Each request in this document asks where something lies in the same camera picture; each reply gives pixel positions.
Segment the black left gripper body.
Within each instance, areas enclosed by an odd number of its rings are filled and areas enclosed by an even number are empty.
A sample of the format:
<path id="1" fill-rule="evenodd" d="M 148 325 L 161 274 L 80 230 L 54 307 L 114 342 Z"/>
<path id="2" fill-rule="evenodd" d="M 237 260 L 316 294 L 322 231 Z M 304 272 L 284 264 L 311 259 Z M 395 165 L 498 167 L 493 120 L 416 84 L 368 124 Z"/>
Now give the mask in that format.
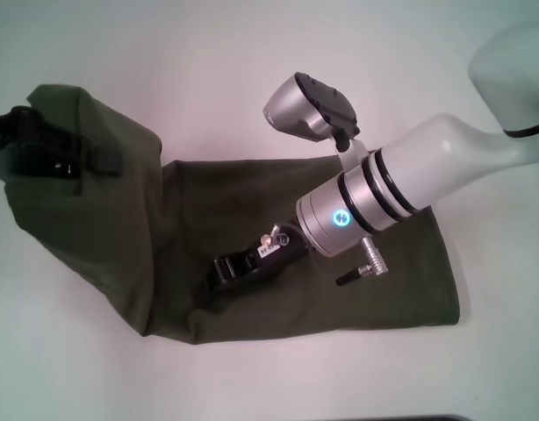
<path id="1" fill-rule="evenodd" d="M 32 107 L 15 106 L 0 116 L 0 151 L 10 151 L 10 170 L 17 175 L 78 178 L 82 143 L 80 135 Z"/>

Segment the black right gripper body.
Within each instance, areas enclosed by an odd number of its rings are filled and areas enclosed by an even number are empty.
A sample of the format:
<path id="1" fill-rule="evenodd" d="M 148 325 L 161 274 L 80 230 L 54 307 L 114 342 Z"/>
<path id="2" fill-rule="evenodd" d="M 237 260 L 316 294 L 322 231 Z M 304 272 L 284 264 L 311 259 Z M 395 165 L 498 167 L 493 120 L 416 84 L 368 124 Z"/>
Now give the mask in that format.
<path id="1" fill-rule="evenodd" d="M 203 282 L 209 302 L 246 293 L 272 282 L 290 265 L 308 255 L 308 241 L 298 223 L 274 225 L 268 245 L 261 239 L 246 248 L 217 256 Z"/>

